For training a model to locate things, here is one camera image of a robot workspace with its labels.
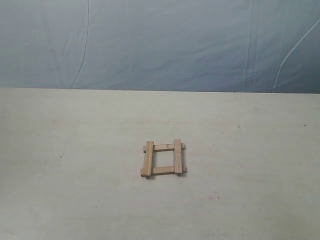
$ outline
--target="square wooden frame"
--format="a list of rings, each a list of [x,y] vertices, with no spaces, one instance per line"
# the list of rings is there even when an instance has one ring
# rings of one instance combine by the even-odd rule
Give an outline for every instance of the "square wooden frame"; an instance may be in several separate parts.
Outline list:
[[[141,177],[148,178],[154,175],[181,175],[182,173],[186,173],[187,168],[184,166],[184,162],[182,161],[182,150],[184,149],[186,149],[186,146],[181,143],[180,139],[174,140],[173,144],[162,145],[154,145],[153,141],[147,141],[146,146],[143,147],[143,152],[145,154],[143,168],[140,169]],[[153,167],[153,153],[164,151],[174,151],[173,166]]]

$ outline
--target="wooden frame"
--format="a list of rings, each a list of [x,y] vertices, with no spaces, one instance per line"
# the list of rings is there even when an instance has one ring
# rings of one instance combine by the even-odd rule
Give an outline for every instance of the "wooden frame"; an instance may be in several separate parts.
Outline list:
[[[181,143],[180,139],[174,140],[173,144],[154,145],[153,141],[147,141],[143,147],[144,162],[143,168],[140,169],[141,177],[149,178],[153,175],[177,174],[187,172],[186,166],[182,161],[182,150],[186,146]],[[173,166],[152,167],[153,152],[174,151]]]

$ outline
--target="white tabletop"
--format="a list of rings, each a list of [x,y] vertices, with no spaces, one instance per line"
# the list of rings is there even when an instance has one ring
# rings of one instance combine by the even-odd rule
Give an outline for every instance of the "white tabletop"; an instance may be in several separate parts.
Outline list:
[[[0,88],[0,239],[318,239],[319,132],[319,94]]]

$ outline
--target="wooden stick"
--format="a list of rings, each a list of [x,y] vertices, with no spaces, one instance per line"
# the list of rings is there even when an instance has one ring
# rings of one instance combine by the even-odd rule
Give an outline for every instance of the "wooden stick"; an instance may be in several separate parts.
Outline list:
[[[154,149],[154,142],[146,142],[146,153],[144,154],[144,163],[143,163],[143,176],[150,177],[152,171],[152,155]]]
[[[181,143],[181,149],[186,149],[184,143]],[[161,145],[153,145],[154,152],[164,152],[164,151],[173,151],[175,150],[174,144],[161,144]],[[143,146],[143,152],[146,152],[146,146]]]
[[[144,169],[140,169],[141,177],[147,177],[144,176]],[[174,166],[160,166],[160,167],[154,167],[152,168],[152,174],[151,175],[164,175],[164,174],[174,174],[175,173],[175,167]]]
[[[174,173],[182,174],[182,150],[181,140],[174,140]]]

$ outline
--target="white table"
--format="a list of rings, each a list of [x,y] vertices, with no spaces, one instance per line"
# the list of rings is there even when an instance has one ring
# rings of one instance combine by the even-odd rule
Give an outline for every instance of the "white table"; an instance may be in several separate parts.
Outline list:
[[[0,88],[0,239],[319,239],[319,133],[320,94]]]

